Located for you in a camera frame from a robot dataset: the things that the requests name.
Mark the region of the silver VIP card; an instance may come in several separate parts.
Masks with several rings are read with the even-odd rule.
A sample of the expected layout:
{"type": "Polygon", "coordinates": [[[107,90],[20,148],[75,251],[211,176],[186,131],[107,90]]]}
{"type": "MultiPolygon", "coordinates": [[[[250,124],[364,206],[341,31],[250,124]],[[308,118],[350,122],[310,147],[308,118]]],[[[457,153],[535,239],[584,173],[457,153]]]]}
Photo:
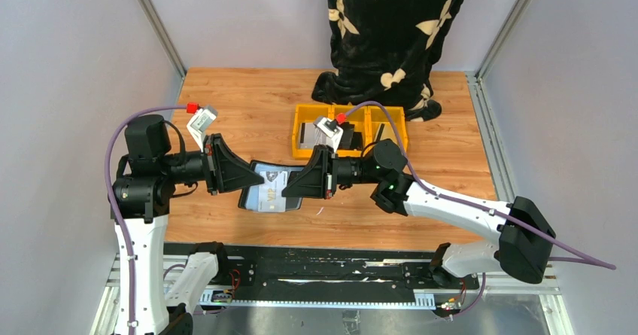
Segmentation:
{"type": "Polygon", "coordinates": [[[284,170],[261,170],[257,172],[263,179],[262,184],[253,186],[248,191],[246,209],[254,212],[284,212],[287,200],[282,190],[287,185],[288,172],[284,170]]]}

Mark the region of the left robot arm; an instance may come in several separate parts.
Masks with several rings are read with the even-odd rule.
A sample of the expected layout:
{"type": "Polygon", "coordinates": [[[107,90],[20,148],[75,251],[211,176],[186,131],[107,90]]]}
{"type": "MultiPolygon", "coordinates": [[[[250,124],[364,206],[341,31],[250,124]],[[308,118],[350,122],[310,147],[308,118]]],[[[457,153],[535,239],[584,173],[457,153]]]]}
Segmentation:
{"type": "Polygon", "coordinates": [[[128,152],[105,182],[120,251],[120,312],[116,334],[191,334],[193,315],[212,281],[232,277],[224,245],[194,245],[182,273],[164,287],[164,246],[169,210],[178,184],[204,183],[210,194],[262,184],[263,178],[218,135],[200,151],[171,153],[170,123],[137,114],[120,125],[128,152]]]}

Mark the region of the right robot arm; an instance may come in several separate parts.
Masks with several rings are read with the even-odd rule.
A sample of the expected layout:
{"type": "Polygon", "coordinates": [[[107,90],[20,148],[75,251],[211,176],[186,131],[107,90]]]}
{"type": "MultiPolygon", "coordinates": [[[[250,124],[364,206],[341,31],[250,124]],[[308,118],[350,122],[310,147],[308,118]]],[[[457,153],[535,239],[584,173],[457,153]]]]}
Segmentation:
{"type": "Polygon", "coordinates": [[[384,212],[432,218],[482,238],[441,244],[430,265],[438,281],[499,270],[528,284],[543,280],[556,234],[533,200],[517,196],[508,203],[444,190],[404,172],[408,163],[391,140],[373,144],[358,157],[339,157],[332,148],[317,145],[281,194],[329,199],[337,190],[374,184],[371,198],[384,212]]]}

